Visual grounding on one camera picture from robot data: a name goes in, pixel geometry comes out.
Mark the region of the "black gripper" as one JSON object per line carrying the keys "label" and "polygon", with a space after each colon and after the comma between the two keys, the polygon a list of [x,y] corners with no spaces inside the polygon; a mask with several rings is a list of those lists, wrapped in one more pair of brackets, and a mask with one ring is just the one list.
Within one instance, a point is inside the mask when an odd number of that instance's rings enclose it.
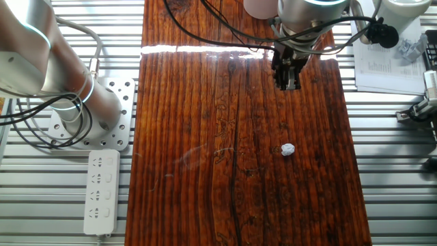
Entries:
{"label": "black gripper", "polygon": [[[284,44],[275,44],[274,49],[272,69],[274,70],[273,79],[275,86],[282,90],[299,90],[301,88],[300,71],[307,64],[309,54],[294,50]],[[282,65],[290,67],[283,70],[283,75],[279,68]]]}

